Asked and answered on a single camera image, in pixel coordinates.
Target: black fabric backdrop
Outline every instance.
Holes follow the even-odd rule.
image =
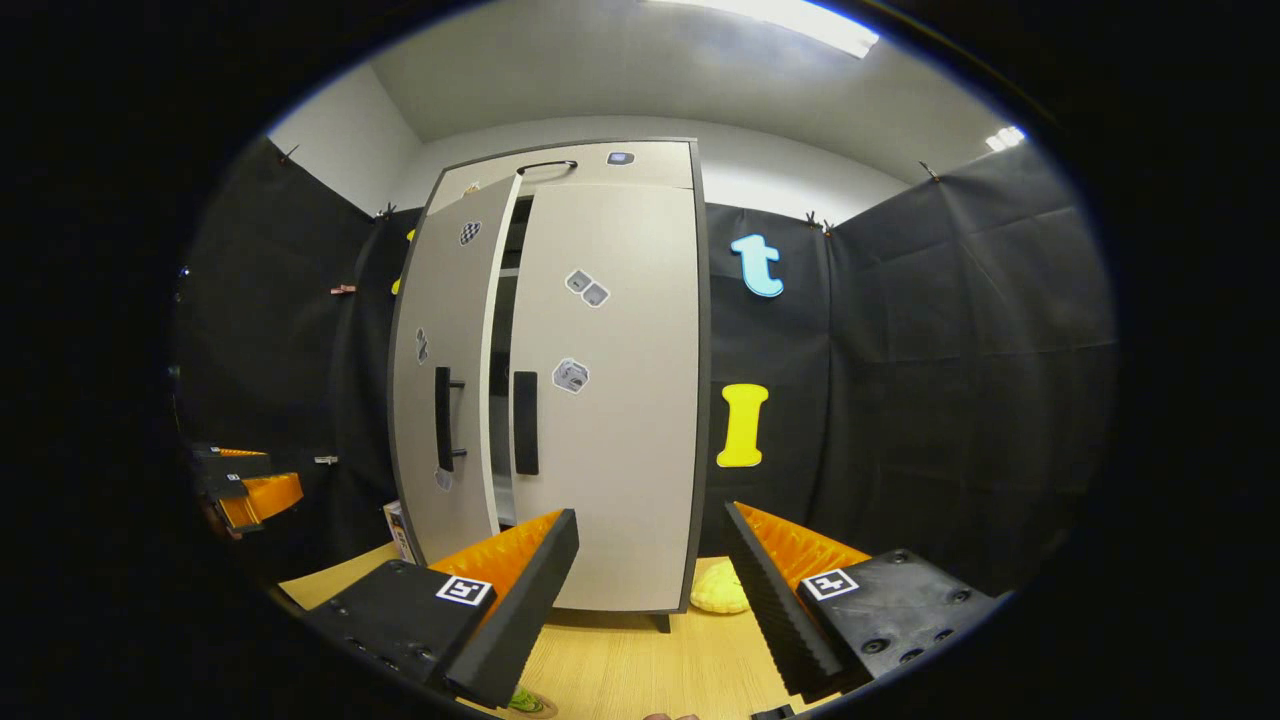
[[[1079,204],[1021,145],[833,234],[809,527],[913,548],[988,593],[1020,585],[1071,527],[1115,391],[1111,297]]]
[[[236,543],[268,582],[387,541],[381,505],[394,483],[365,450],[378,442],[379,421],[385,436],[385,413],[367,420],[376,413],[367,396],[385,382],[378,338],[389,333],[389,310],[379,318],[390,279],[387,299],[360,286],[398,274],[406,245],[403,233],[383,241],[388,220],[372,224],[280,155],[261,140],[228,174],[191,245],[174,323],[183,436],[265,451],[274,470],[300,474],[303,498]],[[330,295],[338,284],[358,290]],[[333,383],[334,372],[353,382]],[[351,423],[361,424],[364,443],[351,439]],[[315,462],[325,455],[339,464]]]
[[[828,260],[822,229],[773,213],[707,204],[710,265],[712,396],[707,493],[699,556],[724,555],[724,502],[737,500],[803,523],[814,492],[827,421],[831,341]],[[778,249],[769,263],[782,293],[760,297],[742,282],[735,240],[759,233]],[[721,468],[727,384],[765,387],[754,468]]]
[[[421,208],[371,222],[264,141],[210,208],[180,286],[187,437],[271,452],[305,498],[238,547],[269,580],[387,541],[387,352]],[[1116,373],[1106,281],[1074,199],[1028,146],[914,187],[828,240],[707,205],[712,397],[700,556],[739,500],[979,589],[1020,584],[1069,530]],[[730,243],[777,247],[777,297]],[[356,293],[329,288],[355,284]],[[755,468],[721,468],[724,386],[769,391]],[[334,466],[316,455],[337,455]]]

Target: sticker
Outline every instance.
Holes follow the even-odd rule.
[[[417,328],[417,364],[426,363],[426,333]]]
[[[778,261],[777,247],[764,243],[763,234],[749,234],[728,243],[730,250],[742,256],[742,282],[760,297],[782,295],[782,281],[769,275],[769,261]]]
[[[462,225],[462,232],[458,233],[458,245],[466,245],[471,242],[479,232],[480,232],[480,220],[475,220],[472,223]]]
[[[444,587],[435,593],[435,597],[443,600],[452,600],[453,602],[461,602],[462,605],[480,605],[484,600],[485,593],[493,585],[484,580],[472,580],[471,578],[460,578],[452,575]]]
[[[577,395],[580,389],[586,387],[586,380],[590,379],[590,373],[586,368],[573,360],[572,357],[566,357],[561,360],[559,366],[552,373],[552,383],[564,391]]]
[[[804,584],[819,601],[858,589],[858,583],[846,575],[844,570],[832,570],[829,573],[805,578]]]
[[[586,288],[582,293],[582,300],[591,307],[599,307],[609,299],[609,291],[604,290],[600,283],[591,283],[591,287]]]
[[[721,468],[754,468],[764,460],[755,447],[760,430],[760,405],[769,398],[764,386],[735,383],[721,389],[728,402],[728,428],[724,430],[724,450],[716,455]]]
[[[582,270],[573,270],[570,277],[564,278],[564,284],[568,286],[575,293],[586,290],[586,286],[591,284],[591,275],[584,273]]]

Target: orange gripper pad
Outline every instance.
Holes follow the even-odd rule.
[[[248,497],[219,500],[232,528],[256,525],[302,500],[302,484],[297,473],[246,478],[242,480]]]
[[[746,520],[760,546],[769,553],[769,560],[782,573],[791,592],[796,592],[800,580],[822,573],[847,568],[870,560],[872,556],[860,550],[838,543],[809,528],[769,515],[763,510],[735,502],[739,512]]]
[[[493,611],[498,609],[512,585],[525,571],[529,560],[538,552],[543,538],[556,524],[561,511],[548,512],[541,518],[535,518],[527,523],[521,523],[515,528],[503,530],[489,539],[480,541],[466,550],[428,565],[429,569],[449,575],[462,575],[475,580],[484,580],[493,584],[498,593],[498,600],[489,607],[481,624],[489,620]]]

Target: green object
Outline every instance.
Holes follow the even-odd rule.
[[[543,705],[543,701],[534,696],[534,693],[516,685],[516,694],[511,697],[511,703],[508,703],[507,707],[521,712],[541,712],[545,706]]]

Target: ceiling light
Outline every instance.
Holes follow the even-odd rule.
[[[987,138],[987,146],[998,152],[1018,145],[1025,137],[1023,131],[1015,127],[1000,128],[996,135]]]
[[[865,58],[879,36],[854,20],[819,8],[804,0],[650,0],[673,5],[694,5],[746,15],[771,24],[808,35],[809,37],[844,50],[855,58]]]

